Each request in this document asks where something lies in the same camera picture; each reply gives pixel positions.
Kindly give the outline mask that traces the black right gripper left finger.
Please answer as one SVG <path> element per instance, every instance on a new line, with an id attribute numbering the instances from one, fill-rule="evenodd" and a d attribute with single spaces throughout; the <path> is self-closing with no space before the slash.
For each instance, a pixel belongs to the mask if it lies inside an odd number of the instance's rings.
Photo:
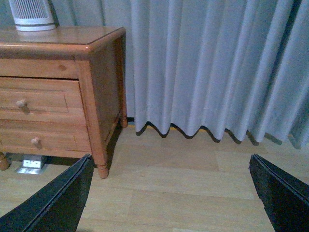
<path id="1" fill-rule="evenodd" d="M 94 160 L 86 154 L 0 218 L 2 232 L 74 232 L 86 205 Z"/>

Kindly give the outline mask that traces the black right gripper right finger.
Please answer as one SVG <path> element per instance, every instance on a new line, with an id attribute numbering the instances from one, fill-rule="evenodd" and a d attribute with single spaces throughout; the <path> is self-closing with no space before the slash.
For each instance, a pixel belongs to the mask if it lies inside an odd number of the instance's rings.
<path id="1" fill-rule="evenodd" d="M 309 186 L 254 154 L 250 174 L 267 216 L 277 232 L 309 230 Z"/>

